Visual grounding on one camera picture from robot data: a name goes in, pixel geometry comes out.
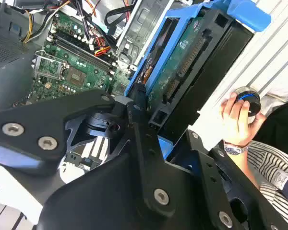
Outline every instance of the hand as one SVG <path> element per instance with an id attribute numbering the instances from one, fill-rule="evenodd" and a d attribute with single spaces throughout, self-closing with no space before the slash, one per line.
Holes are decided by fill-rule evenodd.
<path id="1" fill-rule="evenodd" d="M 244 147 L 255 137 L 265 121 L 265 116 L 259 112 L 255 120 L 248 124 L 250 103 L 243 100 L 235 103 L 236 97 L 237 94 L 233 92 L 230 98 L 221 104 L 219 110 L 224 126 L 223 140 Z"/>

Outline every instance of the finger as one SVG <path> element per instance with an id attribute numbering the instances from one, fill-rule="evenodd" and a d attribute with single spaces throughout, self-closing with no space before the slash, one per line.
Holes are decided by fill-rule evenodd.
<path id="1" fill-rule="evenodd" d="M 258 130 L 264 123 L 265 119 L 266 119 L 265 115 L 263 115 L 261 112 L 256 114 L 255 120 L 251 123 L 251 129 L 252 129 L 253 135 L 255 135 L 258 132 Z"/>
<path id="2" fill-rule="evenodd" d="M 249 130 L 248 126 L 248 115 L 249 115 L 250 103 L 245 101 L 240 110 L 240 115 L 238 119 L 239 132 L 247 133 Z"/>
<path id="3" fill-rule="evenodd" d="M 231 109 L 231 112 L 230 112 L 230 120 L 235 123 L 235 125 L 238 126 L 238 119 L 239 119 L 239 115 L 240 115 L 240 110 L 243 106 L 243 100 L 239 100 L 237 101 L 237 103 L 235 103 Z"/>
<path id="4" fill-rule="evenodd" d="M 226 103 L 226 106 L 225 106 L 225 109 L 224 109 L 224 112 L 223 112 L 223 119 L 225 121 L 227 121 L 228 118 L 229 118 L 229 115 L 230 115 L 232 106 L 235 103 L 236 97 L 237 97 L 237 94 L 235 92 L 232 92 L 231 95 L 230 95 L 229 100 Z"/>
<path id="5" fill-rule="evenodd" d="M 224 102 L 220 105 L 219 115 L 220 115 L 221 119 L 223 119 L 223 112 L 224 112 L 224 109 L 225 109 L 226 104 L 227 104 L 227 100 L 224 101 Z"/>

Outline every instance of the motherboard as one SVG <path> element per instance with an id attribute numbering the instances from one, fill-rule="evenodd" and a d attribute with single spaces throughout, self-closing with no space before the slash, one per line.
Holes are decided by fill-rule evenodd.
<path id="1" fill-rule="evenodd" d="M 28 102 L 102 89 L 113 97 L 123 95 L 131 74 L 111 51 L 96 56 L 76 19 L 58 12 L 43 50 L 35 53 L 34 82 Z"/>

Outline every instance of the white wire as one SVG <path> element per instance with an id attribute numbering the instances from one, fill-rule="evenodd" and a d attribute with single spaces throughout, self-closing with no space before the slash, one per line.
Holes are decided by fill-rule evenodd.
<path id="1" fill-rule="evenodd" d="M 56 14 L 56 12 L 59 11 L 59 9 L 60 9 L 60 8 L 57 8 L 57 9 L 48 17 L 48 19 L 47 19 L 47 21 L 46 21 L 46 24 L 45 24 L 44 28 L 42 29 L 42 31 L 39 32 L 39 33 L 38 33 L 37 35 L 35 35 L 34 37 L 31 37 L 30 39 L 28 39 L 28 40 L 26 41 L 26 43 L 29 42 L 29 41 L 31 41 L 32 39 L 34 39 L 34 38 L 36 38 L 36 37 L 39 37 L 39 36 L 44 32 L 44 30 L 47 28 L 47 25 L 48 25 L 48 23 L 50 22 L 51 18 Z"/>

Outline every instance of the black knob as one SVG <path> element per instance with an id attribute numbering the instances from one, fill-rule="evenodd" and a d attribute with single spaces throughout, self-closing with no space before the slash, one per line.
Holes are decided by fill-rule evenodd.
<path id="1" fill-rule="evenodd" d="M 259 113 L 261 104 L 259 94 L 256 91 L 251 90 L 249 87 L 242 87 L 237 89 L 235 92 L 238 94 L 236 102 L 238 100 L 244 100 L 250 103 L 248 116 L 255 116 Z"/>

